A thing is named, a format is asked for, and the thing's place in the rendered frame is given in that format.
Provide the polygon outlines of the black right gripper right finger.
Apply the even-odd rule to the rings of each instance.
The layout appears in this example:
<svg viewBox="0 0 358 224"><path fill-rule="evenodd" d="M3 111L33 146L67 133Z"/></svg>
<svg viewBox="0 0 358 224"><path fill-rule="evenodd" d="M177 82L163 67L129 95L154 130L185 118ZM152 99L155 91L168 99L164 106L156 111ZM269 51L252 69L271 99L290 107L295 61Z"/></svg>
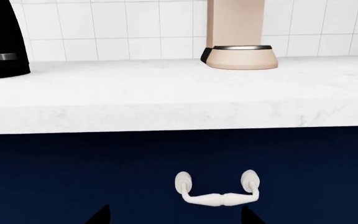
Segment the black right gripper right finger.
<svg viewBox="0 0 358 224"><path fill-rule="evenodd" d="M242 207L241 224L266 224L255 212L248 207Z"/></svg>

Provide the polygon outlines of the beige coffee machine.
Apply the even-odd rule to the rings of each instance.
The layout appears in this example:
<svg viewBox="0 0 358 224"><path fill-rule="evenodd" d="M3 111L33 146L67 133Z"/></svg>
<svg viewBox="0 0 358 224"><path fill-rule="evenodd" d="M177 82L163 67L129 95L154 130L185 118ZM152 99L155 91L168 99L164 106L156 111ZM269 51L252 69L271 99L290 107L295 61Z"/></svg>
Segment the beige coffee machine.
<svg viewBox="0 0 358 224"><path fill-rule="evenodd" d="M211 68L267 70L278 67L272 46L261 44L265 0L207 0L206 48Z"/></svg>

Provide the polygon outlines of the navy blue cabinet drawer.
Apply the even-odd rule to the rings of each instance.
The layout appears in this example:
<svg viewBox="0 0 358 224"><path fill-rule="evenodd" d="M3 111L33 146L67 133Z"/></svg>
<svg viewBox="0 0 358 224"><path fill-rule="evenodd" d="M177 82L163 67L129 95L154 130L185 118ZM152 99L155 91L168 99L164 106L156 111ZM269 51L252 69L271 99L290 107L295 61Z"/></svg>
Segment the navy blue cabinet drawer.
<svg viewBox="0 0 358 224"><path fill-rule="evenodd" d="M191 205L191 195L243 194L266 224L358 224L358 127L0 135L0 224L242 224L241 207Z"/></svg>

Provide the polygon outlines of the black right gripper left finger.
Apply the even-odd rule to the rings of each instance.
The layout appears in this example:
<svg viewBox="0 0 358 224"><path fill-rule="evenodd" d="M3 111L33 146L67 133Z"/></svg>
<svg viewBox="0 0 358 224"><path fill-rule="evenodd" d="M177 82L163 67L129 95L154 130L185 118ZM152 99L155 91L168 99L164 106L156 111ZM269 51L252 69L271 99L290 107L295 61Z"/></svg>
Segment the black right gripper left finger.
<svg viewBox="0 0 358 224"><path fill-rule="evenodd" d="M103 206L98 212L96 212L85 224L110 224L111 211L110 206Z"/></svg>

